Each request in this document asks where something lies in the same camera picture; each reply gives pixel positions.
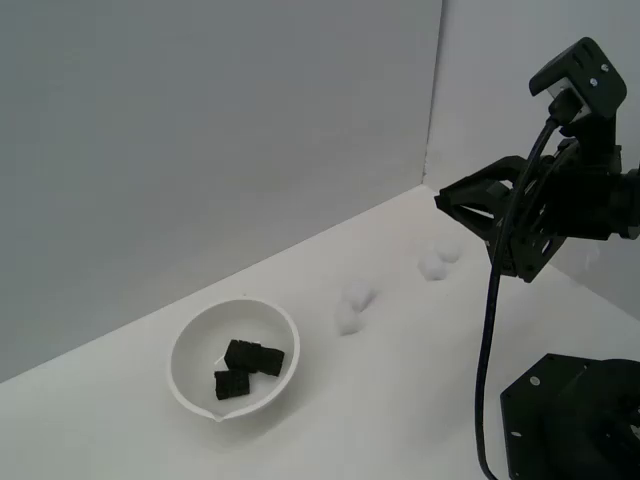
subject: white wall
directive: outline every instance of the white wall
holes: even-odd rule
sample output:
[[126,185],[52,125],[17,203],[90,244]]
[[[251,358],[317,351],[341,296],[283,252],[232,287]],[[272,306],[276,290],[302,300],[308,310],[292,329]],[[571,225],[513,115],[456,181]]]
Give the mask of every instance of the white wall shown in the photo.
[[[425,181],[446,184],[510,154],[526,156],[547,116],[549,98],[532,98],[528,81],[583,36],[599,43],[628,96],[619,110],[625,169],[640,162],[640,2],[614,0],[445,0],[427,148]],[[556,137],[549,151],[555,149]],[[567,243],[554,262],[640,318],[640,242],[615,236]]]
[[3,1],[0,381],[419,184],[440,7]]

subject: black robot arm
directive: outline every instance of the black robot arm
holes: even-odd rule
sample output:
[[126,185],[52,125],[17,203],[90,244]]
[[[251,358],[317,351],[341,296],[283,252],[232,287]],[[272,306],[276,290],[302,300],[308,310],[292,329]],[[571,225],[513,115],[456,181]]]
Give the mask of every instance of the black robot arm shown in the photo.
[[[582,39],[547,64],[530,82],[535,95],[556,98],[570,90],[580,102],[566,119],[565,138],[544,156],[518,205],[502,274],[531,282],[567,237],[606,240],[640,233],[640,177],[621,173],[616,111],[626,86],[597,44]],[[504,157],[442,189],[437,207],[485,241],[491,256],[524,158]]]

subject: white cotton ball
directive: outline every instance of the white cotton ball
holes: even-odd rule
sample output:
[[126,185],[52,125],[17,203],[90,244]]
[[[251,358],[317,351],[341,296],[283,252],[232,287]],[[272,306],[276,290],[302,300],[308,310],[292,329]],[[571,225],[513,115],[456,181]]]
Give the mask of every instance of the white cotton ball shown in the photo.
[[433,252],[429,252],[420,259],[418,270],[427,281],[444,280],[447,276],[447,267]]
[[356,280],[342,290],[342,300],[349,303],[356,312],[362,312],[375,297],[375,291],[367,282]]
[[340,335],[351,335],[359,332],[364,327],[362,318],[354,311],[349,302],[340,301],[336,306],[334,315],[336,329]]
[[440,259],[447,263],[456,263],[462,255],[462,245],[452,238],[436,242],[435,250]]

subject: black block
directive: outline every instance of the black block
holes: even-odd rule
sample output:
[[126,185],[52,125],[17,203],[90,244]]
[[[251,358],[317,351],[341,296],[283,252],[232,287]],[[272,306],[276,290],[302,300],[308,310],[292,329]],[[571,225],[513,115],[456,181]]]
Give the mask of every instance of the black block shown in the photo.
[[214,373],[218,400],[241,397],[251,392],[249,374],[242,370],[225,370]]
[[257,368],[258,371],[262,373],[278,377],[282,370],[283,361],[284,352],[282,350],[262,347],[260,351],[260,363],[257,365]]
[[244,340],[231,340],[224,355],[224,361],[229,370],[244,370],[249,373],[258,371],[260,352],[259,343],[245,342]]

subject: bowl rim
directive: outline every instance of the bowl rim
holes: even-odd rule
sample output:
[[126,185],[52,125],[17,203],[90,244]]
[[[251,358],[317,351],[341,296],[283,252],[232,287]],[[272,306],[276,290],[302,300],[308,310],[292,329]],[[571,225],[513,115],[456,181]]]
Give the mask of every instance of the bowl rim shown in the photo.
[[[171,367],[173,364],[173,352],[175,351],[176,344],[178,343],[178,340],[180,339],[184,331],[187,329],[187,327],[191,325],[191,322],[193,322],[200,315],[211,310],[212,308],[215,308],[225,303],[236,302],[236,301],[258,302],[277,311],[282,316],[282,318],[286,320],[291,330],[291,333],[293,335],[293,356],[291,358],[291,364],[289,366],[289,369],[287,370],[287,373],[284,375],[284,377],[282,378],[282,381],[278,384],[278,386],[274,388],[269,393],[269,395],[265,396],[264,398],[262,398],[261,400],[255,403],[252,403],[251,405],[248,405],[244,408],[240,408],[238,410],[230,412],[227,415],[224,415],[221,417],[213,414],[209,410],[206,410],[202,407],[198,407],[197,405],[194,405],[189,400],[187,400],[185,396],[182,395],[182,393],[180,392],[180,390],[178,389],[178,387],[176,386],[173,380],[173,372]],[[226,298],[226,299],[219,300],[209,305],[208,307],[204,308],[197,315],[191,318],[191,320],[189,320],[184,326],[182,326],[182,328],[180,328],[178,335],[176,335],[174,341],[171,344],[171,350],[169,352],[169,361],[167,364],[167,383],[169,384],[169,389],[171,390],[171,393],[173,393],[173,396],[176,398],[176,400],[178,400],[178,402],[183,407],[185,407],[188,410],[191,410],[193,413],[197,415],[210,418],[212,420],[215,420],[216,422],[222,422],[223,420],[228,420],[230,418],[247,415],[271,403],[271,401],[273,401],[273,399],[276,398],[280,394],[280,392],[282,392],[282,390],[284,390],[284,388],[287,386],[287,384],[291,380],[291,377],[293,376],[293,373],[295,372],[296,367],[298,366],[299,358],[300,358],[300,334],[298,333],[298,328],[296,327],[296,324],[291,318],[291,315],[289,315],[284,308],[282,308],[280,305],[273,303],[269,300],[264,300],[262,298],[257,298],[257,297],[248,297],[243,295],[242,297]]]

